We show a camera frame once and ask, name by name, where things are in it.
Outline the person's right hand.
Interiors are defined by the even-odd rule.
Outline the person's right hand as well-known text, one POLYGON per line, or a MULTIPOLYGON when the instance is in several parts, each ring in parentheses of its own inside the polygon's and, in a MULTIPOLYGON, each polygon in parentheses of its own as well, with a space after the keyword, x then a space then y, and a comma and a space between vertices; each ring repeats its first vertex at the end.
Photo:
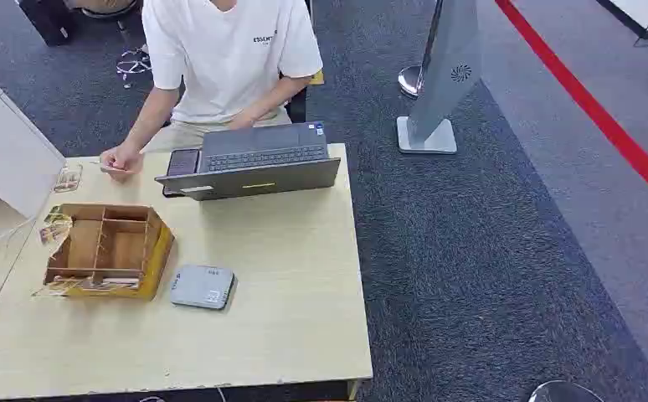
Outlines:
POLYGON ((102 152, 99 166, 113 180, 124 183, 142 170, 143 155, 138 147, 123 142, 102 152))

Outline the person's left hand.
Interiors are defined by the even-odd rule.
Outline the person's left hand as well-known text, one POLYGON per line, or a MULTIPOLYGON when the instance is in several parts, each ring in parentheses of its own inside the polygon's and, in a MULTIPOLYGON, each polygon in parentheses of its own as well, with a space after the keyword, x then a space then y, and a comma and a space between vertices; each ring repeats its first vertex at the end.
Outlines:
POLYGON ((228 129, 230 130, 240 130, 254 127, 255 124, 259 121, 260 115, 255 111, 243 110, 238 113, 232 121, 228 123, 228 129))

